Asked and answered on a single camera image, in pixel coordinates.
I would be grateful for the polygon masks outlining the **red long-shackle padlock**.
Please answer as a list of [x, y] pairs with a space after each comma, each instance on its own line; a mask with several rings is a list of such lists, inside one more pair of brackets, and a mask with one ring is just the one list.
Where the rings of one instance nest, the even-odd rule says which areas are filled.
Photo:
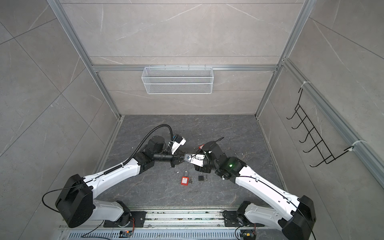
[[181, 178], [181, 185], [182, 185], [182, 186], [188, 186], [188, 185], [189, 185], [189, 182], [190, 182], [189, 172], [188, 172], [188, 171], [185, 171], [185, 172], [184, 172], [184, 175], [183, 175], [182, 178]]

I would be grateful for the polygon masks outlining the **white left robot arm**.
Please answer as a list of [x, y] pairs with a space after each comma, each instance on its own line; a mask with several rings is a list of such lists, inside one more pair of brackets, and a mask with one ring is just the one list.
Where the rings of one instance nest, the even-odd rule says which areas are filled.
[[180, 164], [183, 153], [179, 147], [186, 143], [174, 135], [171, 126], [161, 124], [152, 129], [123, 162], [101, 172], [81, 177], [71, 176], [60, 192], [52, 211], [59, 213], [69, 228], [76, 228], [86, 221], [104, 221], [119, 227], [133, 223], [131, 210], [122, 202], [98, 201], [97, 197], [118, 183], [142, 174], [156, 161]]

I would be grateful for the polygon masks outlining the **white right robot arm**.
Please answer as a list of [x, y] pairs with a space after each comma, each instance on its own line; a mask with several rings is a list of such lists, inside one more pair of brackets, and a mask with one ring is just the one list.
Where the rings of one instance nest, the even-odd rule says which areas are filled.
[[197, 154], [198, 166], [203, 171], [214, 171], [221, 179], [247, 189], [269, 205], [265, 208], [244, 201], [235, 217], [242, 227], [264, 225], [280, 230], [289, 240], [308, 240], [314, 236], [317, 218], [311, 198], [306, 195], [298, 197], [280, 189], [242, 160], [228, 157], [216, 141], [199, 146]]

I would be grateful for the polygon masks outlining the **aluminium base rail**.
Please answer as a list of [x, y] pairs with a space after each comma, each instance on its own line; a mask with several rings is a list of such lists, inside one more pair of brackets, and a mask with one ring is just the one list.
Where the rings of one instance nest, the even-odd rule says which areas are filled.
[[237, 207], [132, 208], [136, 217], [127, 227], [107, 228], [101, 221], [87, 221], [70, 229], [61, 223], [55, 240], [283, 240], [281, 231], [264, 225], [243, 227], [228, 219]]

